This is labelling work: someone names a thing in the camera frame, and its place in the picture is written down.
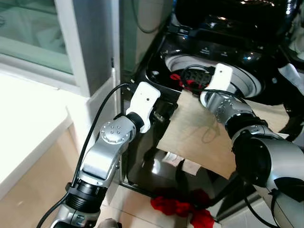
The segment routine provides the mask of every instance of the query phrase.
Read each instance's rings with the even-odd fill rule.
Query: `black washing machine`
[[[156,149],[182,90],[176,76],[190,65],[194,67],[189,68],[186,78],[200,88],[208,85],[217,63],[231,66],[232,90],[266,105],[284,104],[290,121],[282,132],[288,133],[291,141],[298,136],[304,96],[278,69],[289,63],[284,43],[300,4],[299,0],[174,1],[168,23],[134,76],[137,83],[147,81],[159,89],[161,98],[151,117],[154,124],[150,131],[134,140],[124,155],[123,184],[151,196],[163,188],[184,195],[202,188],[211,198],[228,184],[203,168],[196,176],[183,173],[179,167],[161,162],[167,152]]]

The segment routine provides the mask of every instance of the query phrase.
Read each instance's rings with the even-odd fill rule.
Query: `beige cloth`
[[[157,148],[194,161],[228,179],[236,165],[231,140],[223,125],[188,91],[181,93],[177,103],[179,107]],[[282,105],[269,106],[251,101],[248,104],[274,132],[288,122]]]

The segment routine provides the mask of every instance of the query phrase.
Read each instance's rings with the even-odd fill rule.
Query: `washing machine lid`
[[[183,26],[274,39],[290,28],[302,0],[176,0],[174,14]]]

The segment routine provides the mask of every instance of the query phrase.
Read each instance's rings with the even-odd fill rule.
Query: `black cable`
[[[280,228],[279,226],[275,226],[267,221],[265,221],[264,219],[262,219],[256,212],[255,210],[252,208],[252,206],[250,205],[250,203],[248,202],[247,196],[246,196],[246,191],[245,191],[245,184],[243,186],[243,193],[244,193],[244,201],[247,204],[249,210],[251,211],[251,213],[264,225],[270,227],[270,228]]]
[[[112,89],[108,95],[105,97],[104,101],[102,102],[102,104],[100,105],[97,113],[96,113],[96,116],[95,116],[95,119],[93,120],[93,123],[91,125],[91,128],[89,130],[89,133],[87,134],[87,137],[85,139],[85,143],[82,147],[82,150],[81,150],[81,153],[79,155],[79,158],[78,158],[78,162],[77,162],[77,166],[76,166],[76,169],[75,169],[75,173],[74,173],[74,176],[73,176],[73,180],[72,180],[72,184],[71,184],[71,187],[74,187],[75,186],[75,183],[77,181],[77,177],[78,177],[78,174],[79,174],[79,171],[80,171],[80,167],[81,167],[81,163],[82,163],[82,160],[84,158],[84,155],[85,155],[85,152],[86,152],[86,147],[90,141],[90,138],[92,136],[92,133],[93,133],[93,130],[97,124],[97,121],[98,121],[98,118],[100,116],[100,113],[102,112],[103,108],[105,107],[105,104],[107,103],[107,101],[109,100],[109,98],[111,97],[111,95],[116,91],[118,90],[119,88],[122,88],[122,87],[127,87],[129,86],[128,83],[123,83],[123,84],[120,84],[118,86],[116,86],[114,89]],[[37,224],[36,228],[41,228],[42,224],[44,223],[44,221],[47,219],[47,217],[60,205],[62,204],[66,198],[68,196],[68,193],[66,193],[56,204],[54,204],[44,215],[43,217],[40,219],[39,223]]]
[[[136,10],[135,10],[135,4],[134,4],[134,0],[131,0],[131,4],[132,4],[132,12],[133,12],[133,16],[134,16],[134,20],[136,22],[136,25],[137,27],[140,29],[140,31],[142,31],[143,33],[146,33],[146,34],[151,34],[155,31],[157,31],[158,29],[160,29],[164,23],[166,22],[167,18],[162,21],[158,26],[156,26],[155,28],[151,29],[151,30],[147,30],[147,29],[144,29],[140,24],[139,24],[139,21],[138,21],[138,18],[137,18],[137,15],[136,15]]]
[[[183,86],[184,87],[189,87],[189,85],[187,84],[187,81],[186,79],[184,78],[184,75],[185,75],[185,72],[186,70],[188,70],[189,68],[191,67],[200,67],[200,68],[203,68],[205,70],[208,71],[208,68],[205,67],[205,66],[202,66],[202,65],[197,65],[197,64],[194,64],[194,65],[189,65],[187,67],[185,67],[183,69],[183,71],[181,72],[180,74],[180,79],[181,79],[181,82],[183,83]],[[212,92],[212,93],[221,93],[221,94],[227,94],[229,96],[233,96],[235,97],[236,99],[240,100],[241,102],[247,104],[247,102],[240,96],[234,94],[234,93],[231,93],[231,92],[228,92],[228,91],[224,91],[224,90],[219,90],[219,89],[195,89],[195,88],[191,88],[192,91],[195,91],[195,92]]]
[[[68,193],[66,193],[57,203],[55,203],[40,219],[39,223],[37,224],[36,228],[41,228],[44,221],[47,219],[47,217],[60,205],[62,204],[68,196]]]
[[[99,115],[100,115],[101,111],[103,110],[105,104],[107,103],[107,101],[109,100],[109,98],[111,97],[111,95],[112,95],[117,89],[119,89],[119,88],[121,88],[121,87],[127,87],[127,86],[129,86],[128,83],[123,83],[123,84],[120,84],[120,85],[116,86],[114,89],[112,89],[112,90],[108,93],[108,95],[105,97],[104,101],[103,101],[102,104],[100,105],[100,107],[99,107],[99,109],[98,109],[98,111],[97,111],[97,113],[96,113],[95,119],[93,120],[93,123],[92,123],[92,125],[91,125],[90,130],[89,130],[89,133],[87,134],[87,137],[86,137],[86,139],[85,139],[85,143],[84,143],[84,145],[83,145],[83,147],[82,147],[81,153],[80,153],[80,155],[79,155],[79,159],[78,159],[78,162],[77,162],[77,166],[76,166],[76,169],[75,169],[75,173],[74,173],[74,176],[73,176],[73,180],[72,180],[71,187],[74,187],[74,186],[75,186],[75,183],[76,183],[76,181],[77,181],[77,177],[78,177],[78,174],[79,174],[79,171],[80,171],[80,166],[81,166],[82,160],[83,160],[83,158],[84,158],[84,156],[85,156],[86,147],[87,147],[87,145],[88,145],[88,143],[89,143],[89,141],[90,141],[90,138],[91,138],[92,133],[93,133],[93,130],[94,130],[96,124],[97,124],[97,121],[98,121],[98,118],[99,118]]]

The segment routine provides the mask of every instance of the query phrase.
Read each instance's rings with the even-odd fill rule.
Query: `white countertop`
[[[0,199],[72,123],[53,87],[0,75]]]

